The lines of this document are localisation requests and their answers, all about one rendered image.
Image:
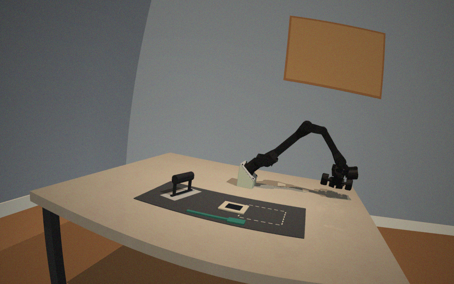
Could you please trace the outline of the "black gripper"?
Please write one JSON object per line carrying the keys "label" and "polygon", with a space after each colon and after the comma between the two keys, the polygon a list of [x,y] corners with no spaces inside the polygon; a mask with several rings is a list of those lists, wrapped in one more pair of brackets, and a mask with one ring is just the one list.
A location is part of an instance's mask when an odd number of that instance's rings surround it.
{"label": "black gripper", "polygon": [[346,185],[345,189],[349,190],[349,191],[352,188],[352,182],[353,182],[353,180],[351,180],[351,179],[348,179],[348,180],[346,179],[346,182],[344,181],[344,179],[342,181],[336,181],[334,177],[329,177],[328,173],[323,173],[320,184],[327,185],[328,181],[329,181],[329,186],[332,188],[342,189],[342,187],[344,185]]}

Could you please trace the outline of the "cream square tile with dark centre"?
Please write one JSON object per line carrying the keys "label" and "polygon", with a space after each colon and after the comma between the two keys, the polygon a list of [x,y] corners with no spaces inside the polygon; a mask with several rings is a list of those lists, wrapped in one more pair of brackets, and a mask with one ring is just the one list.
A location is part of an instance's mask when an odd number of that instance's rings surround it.
{"label": "cream square tile with dark centre", "polygon": [[218,209],[238,214],[244,214],[248,208],[249,206],[247,205],[225,201],[220,205]]}

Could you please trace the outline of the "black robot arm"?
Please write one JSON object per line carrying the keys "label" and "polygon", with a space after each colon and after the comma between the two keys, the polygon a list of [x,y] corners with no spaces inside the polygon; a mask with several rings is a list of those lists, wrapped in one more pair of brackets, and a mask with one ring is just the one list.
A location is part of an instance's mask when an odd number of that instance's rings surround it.
{"label": "black robot arm", "polygon": [[253,173],[258,170],[260,167],[269,167],[278,161],[278,156],[283,153],[286,149],[292,146],[300,137],[304,137],[309,133],[321,134],[328,144],[328,147],[333,154],[333,159],[335,164],[332,167],[332,176],[334,176],[336,181],[342,181],[344,176],[348,179],[358,179],[358,167],[351,166],[348,167],[346,160],[343,155],[338,151],[336,145],[331,139],[326,127],[318,126],[312,124],[310,121],[304,121],[297,131],[289,136],[282,144],[277,148],[267,152],[265,154],[258,153],[257,157],[252,159],[249,163],[245,163],[244,167],[247,171],[253,175]]}

